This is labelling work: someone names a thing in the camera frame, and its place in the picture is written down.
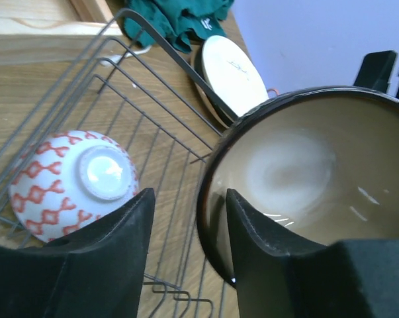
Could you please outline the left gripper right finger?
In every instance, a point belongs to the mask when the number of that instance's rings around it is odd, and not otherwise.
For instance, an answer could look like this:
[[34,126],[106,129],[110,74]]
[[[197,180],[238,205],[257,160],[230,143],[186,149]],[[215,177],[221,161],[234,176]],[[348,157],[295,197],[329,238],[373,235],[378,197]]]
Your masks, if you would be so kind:
[[399,317],[399,240],[324,246],[226,194],[241,317]]

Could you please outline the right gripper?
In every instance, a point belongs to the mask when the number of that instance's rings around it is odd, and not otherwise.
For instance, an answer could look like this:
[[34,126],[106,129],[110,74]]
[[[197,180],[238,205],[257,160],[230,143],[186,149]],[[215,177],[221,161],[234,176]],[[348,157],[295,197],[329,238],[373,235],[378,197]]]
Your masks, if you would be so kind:
[[[393,50],[366,54],[353,85],[386,93],[397,55]],[[399,99],[399,86],[396,97]]]

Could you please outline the cream round plate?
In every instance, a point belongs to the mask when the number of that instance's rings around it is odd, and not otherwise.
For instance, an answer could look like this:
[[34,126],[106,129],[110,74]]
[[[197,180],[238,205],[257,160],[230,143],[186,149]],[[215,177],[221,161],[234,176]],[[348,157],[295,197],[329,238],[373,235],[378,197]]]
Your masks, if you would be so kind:
[[268,100],[256,67],[230,39],[220,35],[208,38],[202,45],[200,62],[206,82],[236,116]]

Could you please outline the dark brown bowl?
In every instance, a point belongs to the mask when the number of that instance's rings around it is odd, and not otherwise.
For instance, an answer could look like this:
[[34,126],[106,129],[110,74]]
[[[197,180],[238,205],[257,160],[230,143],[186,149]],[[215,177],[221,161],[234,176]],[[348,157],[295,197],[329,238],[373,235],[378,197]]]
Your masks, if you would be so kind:
[[197,231],[211,266],[234,285],[228,189],[323,245],[399,239],[399,99],[360,87],[302,89],[223,133],[200,182]]

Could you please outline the pink ceramic mug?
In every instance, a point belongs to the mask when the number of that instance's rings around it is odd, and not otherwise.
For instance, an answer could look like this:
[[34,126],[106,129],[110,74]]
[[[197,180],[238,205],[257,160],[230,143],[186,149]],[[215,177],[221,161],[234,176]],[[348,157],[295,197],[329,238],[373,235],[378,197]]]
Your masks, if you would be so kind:
[[271,87],[271,88],[267,89],[267,94],[270,99],[276,98],[277,96],[279,96],[279,90]]

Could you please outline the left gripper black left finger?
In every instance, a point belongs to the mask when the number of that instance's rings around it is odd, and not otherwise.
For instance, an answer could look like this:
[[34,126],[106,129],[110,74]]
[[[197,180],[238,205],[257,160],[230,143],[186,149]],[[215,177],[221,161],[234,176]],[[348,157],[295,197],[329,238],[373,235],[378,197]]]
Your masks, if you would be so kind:
[[0,246],[0,317],[135,317],[155,210],[143,189],[43,247]]

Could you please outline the dark red rimmed plate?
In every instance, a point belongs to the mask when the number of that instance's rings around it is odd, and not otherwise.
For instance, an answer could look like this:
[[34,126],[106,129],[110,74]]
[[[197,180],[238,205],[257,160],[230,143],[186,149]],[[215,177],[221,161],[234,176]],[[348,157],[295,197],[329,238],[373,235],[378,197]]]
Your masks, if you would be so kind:
[[[202,64],[201,57],[195,53],[191,58],[191,66],[195,70],[195,72],[201,77],[202,80],[205,80],[203,72],[202,72]],[[211,98],[203,91],[203,89],[196,84],[196,88],[199,93],[202,94],[202,101],[206,104],[206,107],[210,111],[210,113],[214,116],[214,118],[226,129],[228,129],[232,124],[233,120],[231,120],[217,104],[215,104]]]

